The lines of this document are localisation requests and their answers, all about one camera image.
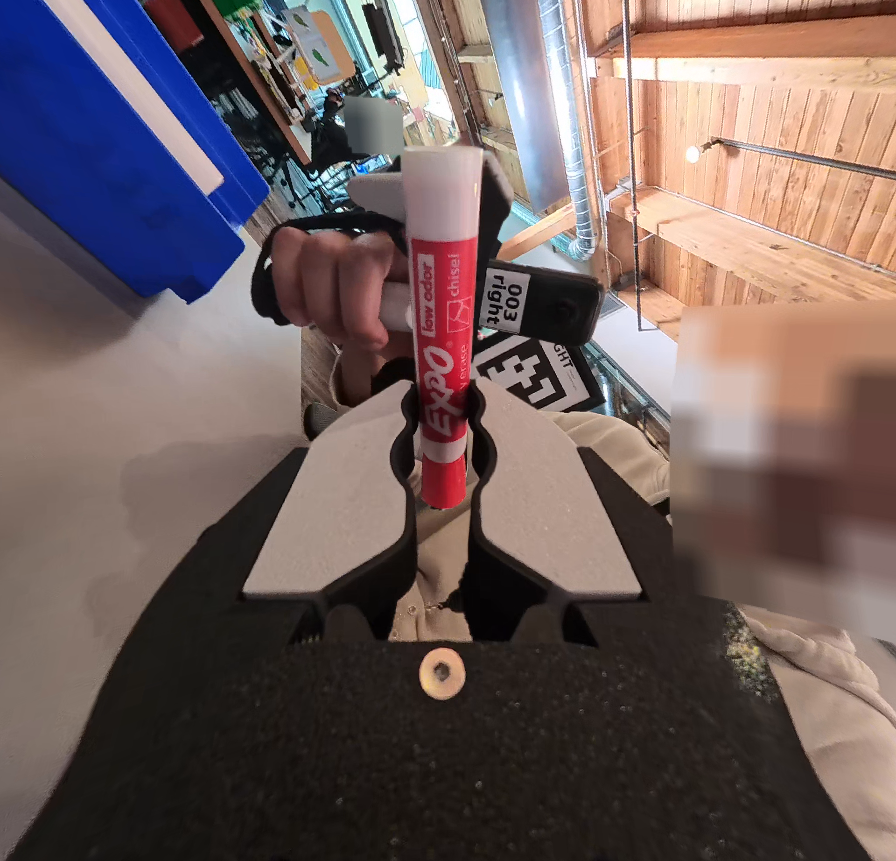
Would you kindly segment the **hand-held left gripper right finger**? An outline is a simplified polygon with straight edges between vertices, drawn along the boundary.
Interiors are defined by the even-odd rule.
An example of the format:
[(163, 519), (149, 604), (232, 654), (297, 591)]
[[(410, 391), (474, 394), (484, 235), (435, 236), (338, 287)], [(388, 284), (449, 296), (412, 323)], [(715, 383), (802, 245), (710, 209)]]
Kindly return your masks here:
[(574, 440), (492, 381), (476, 379), (471, 390), (479, 544), (572, 598), (639, 599), (642, 585)]

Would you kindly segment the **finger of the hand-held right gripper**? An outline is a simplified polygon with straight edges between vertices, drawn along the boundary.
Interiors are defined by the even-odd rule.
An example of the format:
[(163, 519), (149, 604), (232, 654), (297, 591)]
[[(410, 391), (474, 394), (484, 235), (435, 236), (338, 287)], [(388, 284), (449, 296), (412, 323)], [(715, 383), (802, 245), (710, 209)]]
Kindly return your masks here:
[(477, 261), (489, 262), (501, 247), (499, 232), (511, 213), (513, 188), (492, 152), (483, 152), (481, 176)]
[(348, 192), (355, 206), (350, 211), (347, 232), (405, 235), (407, 207), (400, 171), (358, 175), (349, 181)]

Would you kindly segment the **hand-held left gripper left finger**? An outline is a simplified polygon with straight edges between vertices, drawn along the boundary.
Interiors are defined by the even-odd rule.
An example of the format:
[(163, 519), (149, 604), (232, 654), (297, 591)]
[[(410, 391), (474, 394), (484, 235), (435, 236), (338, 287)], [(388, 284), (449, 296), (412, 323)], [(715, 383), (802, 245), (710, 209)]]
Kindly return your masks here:
[(417, 571), (417, 391), (398, 381), (311, 442), (248, 575), (246, 599), (396, 604)]

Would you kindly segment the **red whiteboard marker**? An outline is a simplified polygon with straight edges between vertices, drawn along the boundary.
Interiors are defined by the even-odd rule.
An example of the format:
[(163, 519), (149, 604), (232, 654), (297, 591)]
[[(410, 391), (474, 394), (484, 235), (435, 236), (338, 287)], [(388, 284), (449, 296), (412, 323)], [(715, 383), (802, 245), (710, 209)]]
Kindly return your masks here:
[(477, 148), (413, 148), (401, 158), (423, 502), (454, 508), (466, 492), (483, 155)]

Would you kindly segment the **blue plastic storage bin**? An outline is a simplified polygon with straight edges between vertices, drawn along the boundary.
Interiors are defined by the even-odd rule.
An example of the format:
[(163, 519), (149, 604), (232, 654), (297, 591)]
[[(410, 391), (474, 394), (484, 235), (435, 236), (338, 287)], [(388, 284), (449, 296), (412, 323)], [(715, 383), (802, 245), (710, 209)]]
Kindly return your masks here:
[(42, 0), (1, 0), (2, 180), (143, 298), (207, 295), (267, 183), (140, 0), (84, 0), (223, 175), (204, 195)]

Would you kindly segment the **person's right forearm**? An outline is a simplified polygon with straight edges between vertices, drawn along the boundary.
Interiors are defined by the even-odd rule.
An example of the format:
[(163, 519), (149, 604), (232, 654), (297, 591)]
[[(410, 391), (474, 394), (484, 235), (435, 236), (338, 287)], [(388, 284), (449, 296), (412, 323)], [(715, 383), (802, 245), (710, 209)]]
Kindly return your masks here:
[(399, 381), (416, 378), (414, 350), (409, 334), (391, 335), (383, 349), (364, 350), (346, 344), (335, 355), (329, 384), (321, 399), (311, 399), (302, 425), (308, 441), (357, 407)]

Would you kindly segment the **person's right hand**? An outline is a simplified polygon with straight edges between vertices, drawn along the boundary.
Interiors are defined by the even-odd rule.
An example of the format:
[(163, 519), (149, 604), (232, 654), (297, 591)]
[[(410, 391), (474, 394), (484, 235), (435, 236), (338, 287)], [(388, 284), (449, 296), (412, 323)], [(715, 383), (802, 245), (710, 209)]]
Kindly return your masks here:
[(386, 233), (350, 238), (285, 228), (271, 257), (280, 310), (294, 325), (315, 325), (342, 351), (409, 357), (408, 333), (388, 331), (379, 312), (388, 282), (408, 284), (409, 264)]

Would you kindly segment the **framed marker poster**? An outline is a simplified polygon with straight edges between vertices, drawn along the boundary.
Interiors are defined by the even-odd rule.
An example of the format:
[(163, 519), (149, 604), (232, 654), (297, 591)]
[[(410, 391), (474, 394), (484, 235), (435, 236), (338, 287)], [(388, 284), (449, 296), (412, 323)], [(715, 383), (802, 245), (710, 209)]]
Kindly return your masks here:
[(593, 412), (606, 401), (579, 347), (494, 332), (476, 345), (472, 368), (542, 412)]

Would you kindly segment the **easel board with leaf prints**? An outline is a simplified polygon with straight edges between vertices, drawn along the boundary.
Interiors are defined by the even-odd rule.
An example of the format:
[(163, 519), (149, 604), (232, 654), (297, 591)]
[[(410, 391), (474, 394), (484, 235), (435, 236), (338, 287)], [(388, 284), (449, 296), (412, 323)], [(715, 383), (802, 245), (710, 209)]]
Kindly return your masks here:
[(356, 75), (355, 61), (330, 15), (296, 6), (283, 18), (305, 62), (310, 87), (342, 84)]

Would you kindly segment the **black monitor on stand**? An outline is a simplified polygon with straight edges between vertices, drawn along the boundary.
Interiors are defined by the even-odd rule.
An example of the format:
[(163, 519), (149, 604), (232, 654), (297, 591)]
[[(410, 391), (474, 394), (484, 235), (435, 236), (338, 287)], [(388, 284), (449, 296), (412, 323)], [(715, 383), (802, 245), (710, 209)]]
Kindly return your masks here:
[(364, 19), (378, 57), (385, 62), (387, 74), (397, 75), (405, 67), (405, 49), (399, 39), (387, 0), (372, 0), (362, 5)]

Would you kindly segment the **person's cream sweater torso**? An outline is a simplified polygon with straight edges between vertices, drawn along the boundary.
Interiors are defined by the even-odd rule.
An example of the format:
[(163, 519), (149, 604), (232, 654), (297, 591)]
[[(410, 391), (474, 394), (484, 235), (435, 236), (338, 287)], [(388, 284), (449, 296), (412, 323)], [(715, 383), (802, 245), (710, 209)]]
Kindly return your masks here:
[[(576, 412), (546, 418), (579, 447), (595, 451), (651, 506), (669, 499), (669, 461), (633, 425)], [(469, 503), (476, 473), (468, 466), (464, 501), (446, 510), (420, 499), (420, 463), (409, 483), (417, 502), (419, 573), (399, 602), (390, 640), (468, 642), (462, 613), (447, 606), (467, 561)], [(762, 646), (799, 739), (829, 797), (873, 859), (895, 858), (895, 716), (874, 669), (847, 631), (741, 606)]]

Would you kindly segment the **large metal duct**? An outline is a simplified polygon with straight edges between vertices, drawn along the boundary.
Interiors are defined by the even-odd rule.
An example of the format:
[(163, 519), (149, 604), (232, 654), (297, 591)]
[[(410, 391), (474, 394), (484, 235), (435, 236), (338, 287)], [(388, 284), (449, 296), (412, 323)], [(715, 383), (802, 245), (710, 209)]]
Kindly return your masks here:
[(480, 0), (532, 210), (564, 205), (568, 182), (537, 0)]

